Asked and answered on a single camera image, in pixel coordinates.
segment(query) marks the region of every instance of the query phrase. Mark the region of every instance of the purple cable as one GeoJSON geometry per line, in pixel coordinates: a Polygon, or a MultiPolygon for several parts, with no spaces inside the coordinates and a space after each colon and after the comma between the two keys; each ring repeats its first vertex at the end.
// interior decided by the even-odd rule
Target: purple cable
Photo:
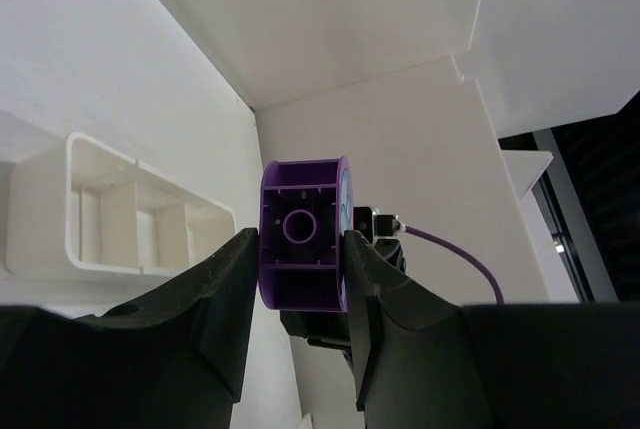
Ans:
{"type": "Polygon", "coordinates": [[[478,269],[482,275],[489,281],[491,284],[491,288],[493,289],[493,293],[496,295],[496,303],[504,304],[504,296],[502,295],[502,290],[498,285],[498,281],[495,276],[491,274],[491,271],[482,264],[479,260],[469,254],[467,251],[462,249],[461,247],[452,244],[449,241],[445,241],[444,239],[440,239],[438,236],[434,236],[433,234],[429,234],[428,232],[421,231],[420,229],[416,229],[415,227],[405,226],[405,231],[407,234],[411,234],[412,236],[417,236],[422,239],[425,239],[429,242],[433,242],[434,244],[438,244],[439,246],[444,247],[445,249],[449,249],[454,254],[457,254],[465,261],[469,262],[473,267],[478,269]]]}

